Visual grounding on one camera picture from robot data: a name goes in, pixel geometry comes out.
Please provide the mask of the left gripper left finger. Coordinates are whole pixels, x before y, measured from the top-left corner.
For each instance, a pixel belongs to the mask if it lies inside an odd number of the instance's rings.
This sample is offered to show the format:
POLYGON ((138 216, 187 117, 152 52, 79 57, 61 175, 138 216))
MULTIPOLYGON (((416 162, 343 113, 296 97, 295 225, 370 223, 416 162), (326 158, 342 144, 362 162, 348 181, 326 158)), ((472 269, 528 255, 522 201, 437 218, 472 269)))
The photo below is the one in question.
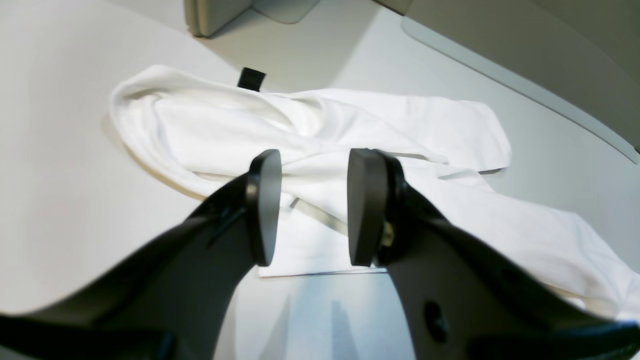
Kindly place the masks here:
POLYGON ((281 153, 265 150, 91 284, 2 316, 2 350, 27 360, 212 360, 237 286, 274 258, 281 185, 281 153))

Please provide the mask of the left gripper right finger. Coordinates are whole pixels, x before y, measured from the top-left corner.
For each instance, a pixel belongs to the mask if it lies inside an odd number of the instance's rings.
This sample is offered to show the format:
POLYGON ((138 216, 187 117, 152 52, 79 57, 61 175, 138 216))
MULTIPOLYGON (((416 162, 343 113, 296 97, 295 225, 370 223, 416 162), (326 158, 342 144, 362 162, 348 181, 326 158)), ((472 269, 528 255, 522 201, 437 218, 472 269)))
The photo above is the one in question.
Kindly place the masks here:
POLYGON ((350 262, 380 265, 418 360, 630 360, 639 326, 567 303, 453 225, 381 150, 353 148, 347 172, 350 262))

